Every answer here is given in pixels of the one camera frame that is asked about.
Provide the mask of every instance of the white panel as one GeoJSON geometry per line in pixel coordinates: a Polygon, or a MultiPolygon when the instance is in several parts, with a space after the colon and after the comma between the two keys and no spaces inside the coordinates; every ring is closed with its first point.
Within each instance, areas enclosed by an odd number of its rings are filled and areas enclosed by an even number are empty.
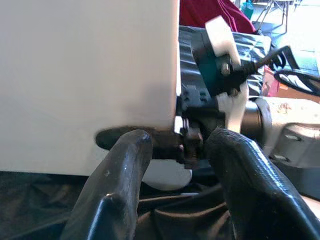
{"type": "Polygon", "coordinates": [[[169,128],[178,1],[0,0],[0,170],[89,175],[97,131],[169,128]]]}

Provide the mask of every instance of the floor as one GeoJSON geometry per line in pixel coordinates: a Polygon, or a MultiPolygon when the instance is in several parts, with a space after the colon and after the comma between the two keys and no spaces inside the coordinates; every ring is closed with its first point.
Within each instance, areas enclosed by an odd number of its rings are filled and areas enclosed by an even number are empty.
{"type": "MultiPolygon", "coordinates": [[[[256,28],[260,23],[255,21],[265,6],[266,3],[254,4],[251,20],[256,28]]],[[[281,25],[282,11],[276,7],[271,11],[261,26],[263,35],[271,37],[277,47],[290,45],[300,68],[320,76],[320,1],[302,0],[296,9],[290,5],[287,33],[286,19],[281,25]]]]}

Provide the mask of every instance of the red fabric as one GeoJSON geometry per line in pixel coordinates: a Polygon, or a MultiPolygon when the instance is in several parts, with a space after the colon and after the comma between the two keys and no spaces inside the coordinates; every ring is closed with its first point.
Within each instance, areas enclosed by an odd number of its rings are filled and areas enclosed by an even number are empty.
{"type": "Polygon", "coordinates": [[[230,0],[180,0],[180,25],[204,28],[205,23],[222,16],[233,32],[252,34],[251,21],[230,0]]]}

